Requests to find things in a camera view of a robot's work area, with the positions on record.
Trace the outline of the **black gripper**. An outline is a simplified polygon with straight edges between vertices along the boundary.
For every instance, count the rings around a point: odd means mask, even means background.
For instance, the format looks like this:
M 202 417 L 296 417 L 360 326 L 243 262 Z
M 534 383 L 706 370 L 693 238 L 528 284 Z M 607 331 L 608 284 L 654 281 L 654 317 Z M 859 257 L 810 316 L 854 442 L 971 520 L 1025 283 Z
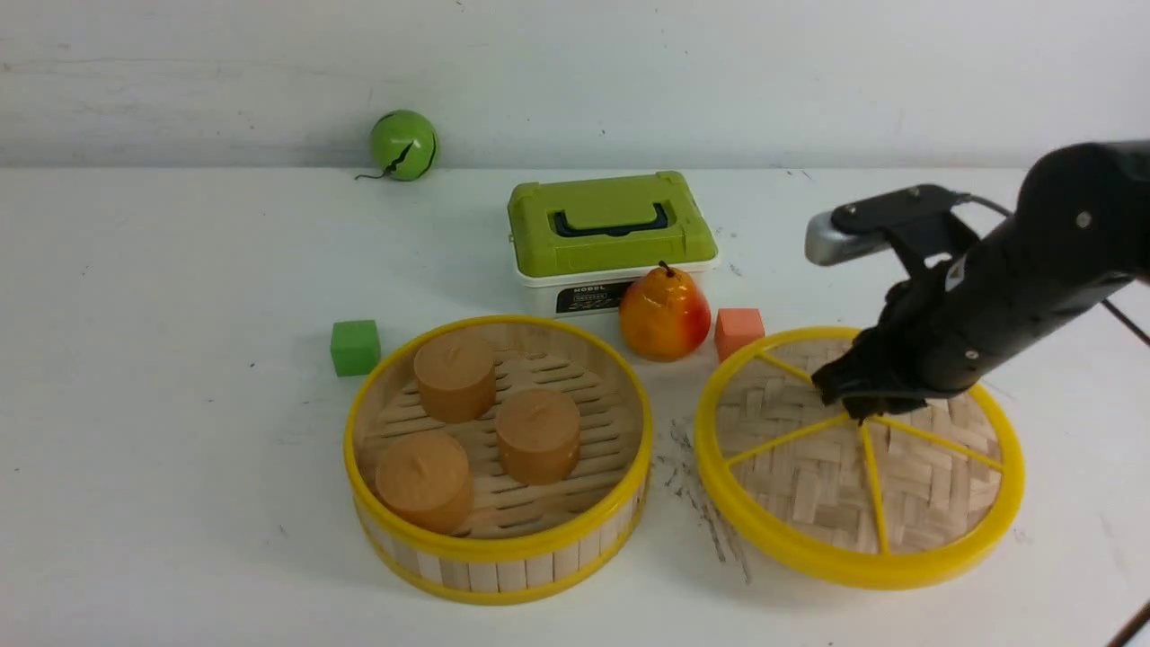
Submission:
M 812 373 L 823 405 L 842 405 L 849 417 L 897 414 L 963 394 L 980 380 L 980 356 L 941 323 L 945 270 L 928 270 L 896 284 L 875 326 L 862 329 L 845 355 Z

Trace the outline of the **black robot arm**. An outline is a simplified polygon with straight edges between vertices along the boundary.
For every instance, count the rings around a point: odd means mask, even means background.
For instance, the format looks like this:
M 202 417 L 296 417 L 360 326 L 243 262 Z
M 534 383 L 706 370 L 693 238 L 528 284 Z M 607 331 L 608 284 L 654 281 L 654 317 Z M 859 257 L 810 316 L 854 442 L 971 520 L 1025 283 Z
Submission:
M 957 216 L 974 195 L 920 184 L 838 206 L 808 222 L 816 265 L 894 251 L 907 271 L 874 326 L 812 382 L 854 421 L 923 408 L 1147 282 L 1149 145 L 1081 143 L 1038 159 L 1017 209 L 990 233 Z

